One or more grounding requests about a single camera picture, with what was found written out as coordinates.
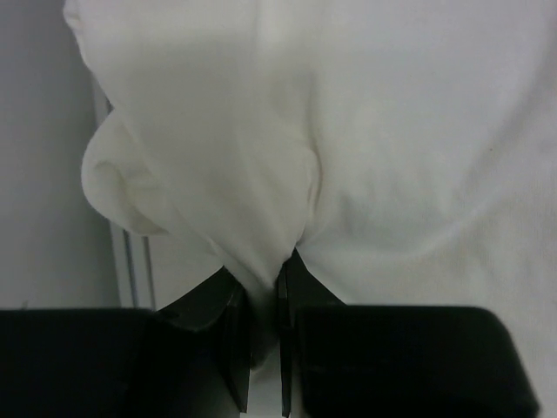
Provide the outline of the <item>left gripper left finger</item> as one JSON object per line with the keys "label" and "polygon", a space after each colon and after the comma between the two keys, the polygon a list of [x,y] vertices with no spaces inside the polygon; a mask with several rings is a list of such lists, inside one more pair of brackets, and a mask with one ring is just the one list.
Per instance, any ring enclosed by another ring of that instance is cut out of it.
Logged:
{"label": "left gripper left finger", "polygon": [[219,270],[167,307],[1,313],[4,412],[244,412],[244,288]]}

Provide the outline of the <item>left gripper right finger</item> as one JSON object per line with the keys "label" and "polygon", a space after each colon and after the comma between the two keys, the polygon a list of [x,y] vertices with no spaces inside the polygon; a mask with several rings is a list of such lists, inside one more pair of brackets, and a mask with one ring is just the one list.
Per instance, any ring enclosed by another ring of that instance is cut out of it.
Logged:
{"label": "left gripper right finger", "polygon": [[347,305],[298,253],[278,275],[282,414],[536,417],[512,337],[479,307]]}

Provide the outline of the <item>white printed t shirt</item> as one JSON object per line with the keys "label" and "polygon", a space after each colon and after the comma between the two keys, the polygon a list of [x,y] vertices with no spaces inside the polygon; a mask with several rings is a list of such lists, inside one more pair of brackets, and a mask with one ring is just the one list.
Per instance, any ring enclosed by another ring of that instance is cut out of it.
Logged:
{"label": "white printed t shirt", "polygon": [[556,362],[553,1],[69,1],[112,104],[86,198],[210,249],[267,319],[292,252],[338,296],[480,305]]}

